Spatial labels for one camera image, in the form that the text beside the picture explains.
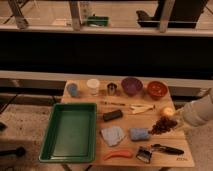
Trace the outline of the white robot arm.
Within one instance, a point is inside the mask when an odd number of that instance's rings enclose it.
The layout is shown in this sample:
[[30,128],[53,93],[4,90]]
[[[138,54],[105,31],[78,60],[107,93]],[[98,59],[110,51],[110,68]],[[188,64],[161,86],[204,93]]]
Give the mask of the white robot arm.
[[213,88],[202,98],[179,108],[172,119],[177,122],[174,130],[193,129],[213,120]]

